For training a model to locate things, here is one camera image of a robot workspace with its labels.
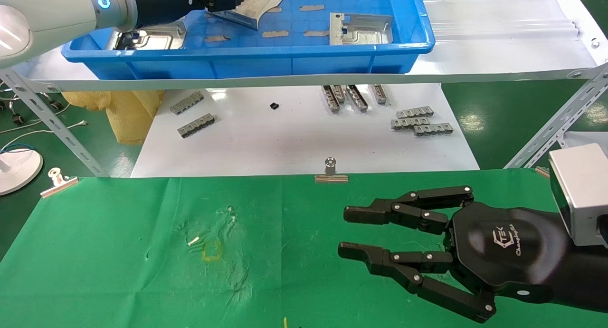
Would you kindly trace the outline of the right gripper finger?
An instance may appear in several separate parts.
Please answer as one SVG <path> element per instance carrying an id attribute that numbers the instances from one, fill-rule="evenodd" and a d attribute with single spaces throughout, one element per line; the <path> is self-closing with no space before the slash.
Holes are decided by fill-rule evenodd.
<path id="1" fill-rule="evenodd" d="M 463 207 L 473 201 L 473 189 L 469 186 L 414 190 L 395 199 L 376 198 L 364 207 L 348 205 L 343 210 L 343 219 L 374 225 L 392 223 L 441 235 L 449 218 L 438 209 Z"/>
<path id="2" fill-rule="evenodd" d="M 494 296 L 488 292 L 471 294 L 428 276 L 454 269 L 456 263 L 449 252 L 391 252 L 378 246 L 341 242 L 337 254 L 362 261 L 369 274 L 391 278 L 410 294 L 472 321 L 484 323 L 496 313 Z"/>

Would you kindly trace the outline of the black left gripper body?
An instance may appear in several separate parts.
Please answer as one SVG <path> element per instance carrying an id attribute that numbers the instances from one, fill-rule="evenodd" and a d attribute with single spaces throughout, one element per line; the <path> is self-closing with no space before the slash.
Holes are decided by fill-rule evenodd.
<path id="1" fill-rule="evenodd" d="M 189 14 L 189 0 L 161 0 L 160 22 L 174 22 Z"/>

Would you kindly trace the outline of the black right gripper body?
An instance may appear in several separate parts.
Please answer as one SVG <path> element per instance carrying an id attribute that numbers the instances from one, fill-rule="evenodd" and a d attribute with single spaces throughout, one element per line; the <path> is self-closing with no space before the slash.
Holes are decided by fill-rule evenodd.
<path id="1" fill-rule="evenodd" d="M 555 277 L 571 245 L 556 213 L 480 202 L 452 215 L 446 241 L 450 274 L 465 289 L 528 303 L 556 299 Z"/>

